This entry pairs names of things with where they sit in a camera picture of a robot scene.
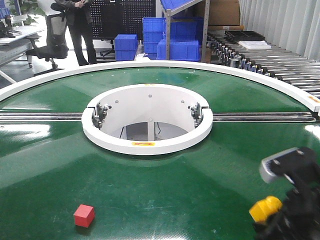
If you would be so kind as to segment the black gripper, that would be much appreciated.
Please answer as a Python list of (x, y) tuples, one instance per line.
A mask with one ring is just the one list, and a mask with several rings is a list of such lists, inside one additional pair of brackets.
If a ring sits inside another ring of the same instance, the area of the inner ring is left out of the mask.
[(282, 208), (265, 222), (254, 221), (255, 240), (320, 238), (320, 180), (293, 185), (281, 202)]

